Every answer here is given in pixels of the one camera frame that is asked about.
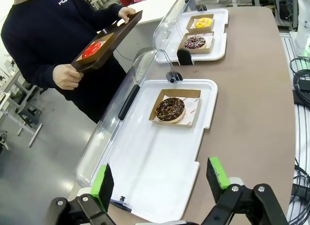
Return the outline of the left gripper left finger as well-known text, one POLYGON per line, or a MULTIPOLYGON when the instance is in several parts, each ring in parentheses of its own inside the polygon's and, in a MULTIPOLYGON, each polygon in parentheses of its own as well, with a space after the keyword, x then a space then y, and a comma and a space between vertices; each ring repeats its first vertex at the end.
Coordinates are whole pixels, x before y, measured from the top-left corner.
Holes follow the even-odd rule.
POLYGON ((110 166, 103 165, 91 187, 91 192, 69 201, 54 198, 49 205, 50 225, 113 225, 108 208, 114 187, 110 166))

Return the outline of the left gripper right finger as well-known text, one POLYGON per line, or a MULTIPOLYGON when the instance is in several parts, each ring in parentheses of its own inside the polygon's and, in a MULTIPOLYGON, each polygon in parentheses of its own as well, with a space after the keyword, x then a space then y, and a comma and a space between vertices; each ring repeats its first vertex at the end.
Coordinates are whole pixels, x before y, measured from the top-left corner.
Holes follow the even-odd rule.
POLYGON ((236 214, 244 214, 252 225, 287 225, 286 216, 272 190, 265 183, 249 189, 230 183, 217 157, 209 157, 206 178, 215 206, 203 221, 204 225, 228 225, 236 214))

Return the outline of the person's right hand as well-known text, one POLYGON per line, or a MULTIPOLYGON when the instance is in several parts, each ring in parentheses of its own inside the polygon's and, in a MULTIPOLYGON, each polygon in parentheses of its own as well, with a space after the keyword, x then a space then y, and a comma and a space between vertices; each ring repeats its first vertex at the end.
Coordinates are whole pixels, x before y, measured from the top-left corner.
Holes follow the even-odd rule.
POLYGON ((71 64, 57 65, 53 70, 53 81, 62 90, 74 90, 83 78, 71 64))

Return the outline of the person's left hand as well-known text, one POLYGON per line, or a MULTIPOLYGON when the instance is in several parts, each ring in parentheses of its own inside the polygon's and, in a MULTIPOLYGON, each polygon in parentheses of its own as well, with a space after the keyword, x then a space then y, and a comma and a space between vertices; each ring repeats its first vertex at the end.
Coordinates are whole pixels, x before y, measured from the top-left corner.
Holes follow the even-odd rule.
POLYGON ((127 24, 129 22, 129 15, 133 15, 136 13, 136 10, 130 7, 122 7, 118 12, 118 17, 124 20, 124 23, 127 24))

